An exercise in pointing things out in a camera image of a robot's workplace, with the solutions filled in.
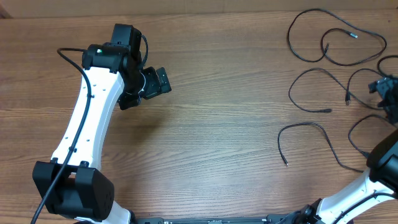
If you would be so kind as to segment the black USB cable dark plug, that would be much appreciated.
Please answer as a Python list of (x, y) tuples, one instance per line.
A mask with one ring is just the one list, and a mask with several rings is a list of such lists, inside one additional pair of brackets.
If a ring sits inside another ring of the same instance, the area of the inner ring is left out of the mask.
[(350, 91), (350, 85), (351, 85), (351, 80), (352, 78), (359, 72), (362, 71), (367, 71), (367, 72), (372, 72), (375, 73), (377, 75), (379, 75), (380, 77), (383, 77), (383, 75), (380, 72), (377, 72), (373, 69), (370, 68), (360, 68), (359, 70), (356, 70), (355, 72), (352, 73), (352, 75), (349, 77), (349, 80), (347, 82), (347, 85), (344, 86), (332, 73), (330, 73), (328, 70), (324, 69), (324, 68), (310, 68), (308, 70), (305, 70), (304, 72), (302, 72), (291, 84), (291, 86), (289, 87), (288, 90), (288, 97), (289, 100), (300, 110), (308, 112), (308, 113), (331, 113), (333, 110), (331, 108), (326, 108), (326, 109), (319, 109), (319, 110), (308, 110), (306, 108), (301, 107), (299, 104), (297, 104), (295, 102), (295, 100), (292, 98), (291, 95), (291, 91), (293, 86), (295, 85), (295, 83), (299, 80), (299, 78), (301, 78), (302, 76), (304, 76), (305, 74), (309, 73), (309, 72), (314, 72), (314, 71), (318, 71), (318, 72), (322, 72), (326, 75), (328, 75), (330, 78), (332, 78), (335, 82), (337, 82), (337, 84), (339, 84), (340, 87), (342, 87), (342, 89), (344, 89), (345, 91), (345, 103), (346, 106), (348, 106), (351, 103), (351, 98), (354, 98), (355, 100), (357, 100), (361, 105), (363, 105), (364, 107), (371, 109), (371, 110), (379, 110), (379, 108), (373, 107), (367, 103), (365, 103), (364, 101), (360, 100), (356, 95), (354, 95), (351, 91)]

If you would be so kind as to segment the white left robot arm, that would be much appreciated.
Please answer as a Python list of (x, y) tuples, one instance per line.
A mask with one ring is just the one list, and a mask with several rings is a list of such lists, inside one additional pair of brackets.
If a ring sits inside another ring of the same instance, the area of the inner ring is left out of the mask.
[(41, 196), (37, 211), (78, 223), (135, 223), (115, 201), (114, 185), (101, 172), (104, 139), (113, 109), (126, 110), (171, 91), (164, 68), (146, 67), (146, 37), (116, 24), (111, 40), (82, 50), (81, 87), (72, 117), (48, 162), (36, 162), (32, 178)]

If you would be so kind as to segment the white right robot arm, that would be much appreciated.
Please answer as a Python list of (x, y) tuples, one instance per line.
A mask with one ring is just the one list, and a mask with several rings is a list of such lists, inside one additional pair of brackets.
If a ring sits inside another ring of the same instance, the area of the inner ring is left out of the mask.
[(305, 206), (287, 223), (353, 223), (370, 208), (397, 198), (397, 131), (370, 153), (367, 169), (338, 193)]

